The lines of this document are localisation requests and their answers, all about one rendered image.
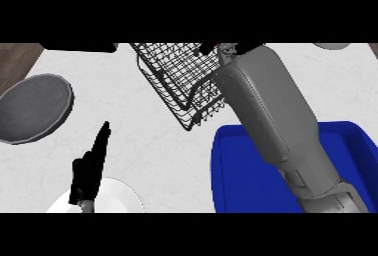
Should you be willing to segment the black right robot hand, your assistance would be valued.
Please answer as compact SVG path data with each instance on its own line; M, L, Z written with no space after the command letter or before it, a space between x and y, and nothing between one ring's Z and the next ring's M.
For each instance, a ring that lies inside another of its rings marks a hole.
M208 55L217 49L226 55L244 55L248 51L261 46L261 43L202 43L193 50L195 56Z

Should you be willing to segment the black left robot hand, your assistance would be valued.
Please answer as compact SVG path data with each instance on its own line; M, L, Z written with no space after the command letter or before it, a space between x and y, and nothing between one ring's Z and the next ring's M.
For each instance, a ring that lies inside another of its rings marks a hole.
M108 140L111 135L109 122L97 132L92 149L81 158L72 161L72 183L68 203L77 205L83 201L95 201L103 173Z

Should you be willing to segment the blue plastic tray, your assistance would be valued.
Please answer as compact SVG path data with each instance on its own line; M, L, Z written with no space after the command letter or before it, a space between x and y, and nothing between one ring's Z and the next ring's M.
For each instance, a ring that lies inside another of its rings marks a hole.
M341 177L353 184L368 210L378 213L378 145L350 121L322 122L319 138ZM219 213L301 211L282 176L263 162L239 125L224 125L216 132L211 189Z

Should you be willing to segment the white round plate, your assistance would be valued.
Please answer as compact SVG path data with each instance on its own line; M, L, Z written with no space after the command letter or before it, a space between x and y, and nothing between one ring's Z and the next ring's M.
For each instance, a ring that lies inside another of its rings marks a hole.
M80 213L78 206L68 203L71 191L53 202L47 213ZM131 187L118 179L103 178L95 200L96 213L145 213L140 198Z

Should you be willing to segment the grey round plate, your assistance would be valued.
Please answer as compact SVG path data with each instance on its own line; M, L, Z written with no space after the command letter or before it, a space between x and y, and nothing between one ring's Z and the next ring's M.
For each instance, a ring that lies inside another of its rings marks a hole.
M0 96L0 142L19 145L49 136L66 121L74 98L61 75L40 74L19 81Z

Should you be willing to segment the pale grey round object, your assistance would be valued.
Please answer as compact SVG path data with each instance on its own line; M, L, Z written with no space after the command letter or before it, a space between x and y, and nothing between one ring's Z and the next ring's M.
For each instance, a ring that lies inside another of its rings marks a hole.
M326 50L346 49L351 43L313 43L319 48Z

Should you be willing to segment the black appliance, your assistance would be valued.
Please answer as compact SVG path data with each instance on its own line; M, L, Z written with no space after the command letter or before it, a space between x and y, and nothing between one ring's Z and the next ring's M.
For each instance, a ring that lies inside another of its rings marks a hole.
M117 43L41 43L47 50L114 53Z

